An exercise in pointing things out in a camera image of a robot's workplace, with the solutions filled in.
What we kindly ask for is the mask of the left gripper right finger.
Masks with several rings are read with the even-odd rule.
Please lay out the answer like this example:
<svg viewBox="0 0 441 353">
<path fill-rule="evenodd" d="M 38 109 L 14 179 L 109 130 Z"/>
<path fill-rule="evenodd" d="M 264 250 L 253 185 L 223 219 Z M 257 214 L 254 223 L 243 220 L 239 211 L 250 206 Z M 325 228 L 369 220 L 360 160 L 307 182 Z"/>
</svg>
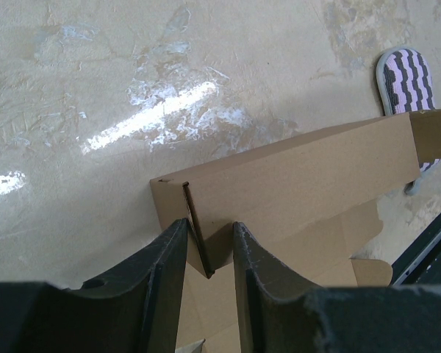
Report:
<svg viewBox="0 0 441 353">
<path fill-rule="evenodd" d="M 233 225 L 243 352 L 441 352 L 441 285 L 323 288 Z"/>
</svg>

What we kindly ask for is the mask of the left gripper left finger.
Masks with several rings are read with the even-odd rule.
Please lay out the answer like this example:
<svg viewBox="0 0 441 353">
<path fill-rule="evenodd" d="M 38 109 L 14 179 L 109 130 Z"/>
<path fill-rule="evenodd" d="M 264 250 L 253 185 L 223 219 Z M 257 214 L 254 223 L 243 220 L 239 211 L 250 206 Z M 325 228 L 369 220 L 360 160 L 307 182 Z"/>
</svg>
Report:
<svg viewBox="0 0 441 353">
<path fill-rule="evenodd" d="M 0 352 L 174 352 L 188 222 L 77 290 L 0 282 Z"/>
</svg>

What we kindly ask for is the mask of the cardboard box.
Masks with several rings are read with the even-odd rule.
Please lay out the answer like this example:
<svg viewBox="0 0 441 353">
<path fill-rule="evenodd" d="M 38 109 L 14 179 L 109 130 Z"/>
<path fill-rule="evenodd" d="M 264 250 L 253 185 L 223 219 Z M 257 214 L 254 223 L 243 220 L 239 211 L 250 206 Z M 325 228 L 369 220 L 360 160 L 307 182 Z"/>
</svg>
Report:
<svg viewBox="0 0 441 353">
<path fill-rule="evenodd" d="M 326 287 L 385 286 L 392 268 L 354 255 L 382 229 L 376 200 L 441 159 L 441 110 L 333 126 L 150 182 L 160 226 L 186 218 L 187 269 L 176 345 L 238 352 L 233 224 Z"/>
</svg>

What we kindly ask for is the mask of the purple black striped sponge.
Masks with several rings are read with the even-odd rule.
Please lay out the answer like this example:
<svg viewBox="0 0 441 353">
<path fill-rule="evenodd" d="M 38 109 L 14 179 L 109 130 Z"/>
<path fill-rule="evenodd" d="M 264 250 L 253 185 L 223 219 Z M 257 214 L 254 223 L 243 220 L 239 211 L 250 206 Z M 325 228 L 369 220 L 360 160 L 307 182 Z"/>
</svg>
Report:
<svg viewBox="0 0 441 353">
<path fill-rule="evenodd" d="M 376 82 L 385 115 L 435 108 L 429 65 L 414 49 L 402 46 L 384 52 L 376 64 Z"/>
</svg>

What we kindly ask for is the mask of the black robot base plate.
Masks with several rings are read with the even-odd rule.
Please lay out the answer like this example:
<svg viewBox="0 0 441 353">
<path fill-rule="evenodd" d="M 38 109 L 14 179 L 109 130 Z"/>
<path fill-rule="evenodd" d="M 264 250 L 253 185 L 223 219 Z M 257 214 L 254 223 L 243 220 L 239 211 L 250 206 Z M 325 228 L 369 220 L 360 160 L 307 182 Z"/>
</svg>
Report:
<svg viewBox="0 0 441 353">
<path fill-rule="evenodd" d="M 392 264 L 391 285 L 441 285 L 441 213 Z"/>
</svg>

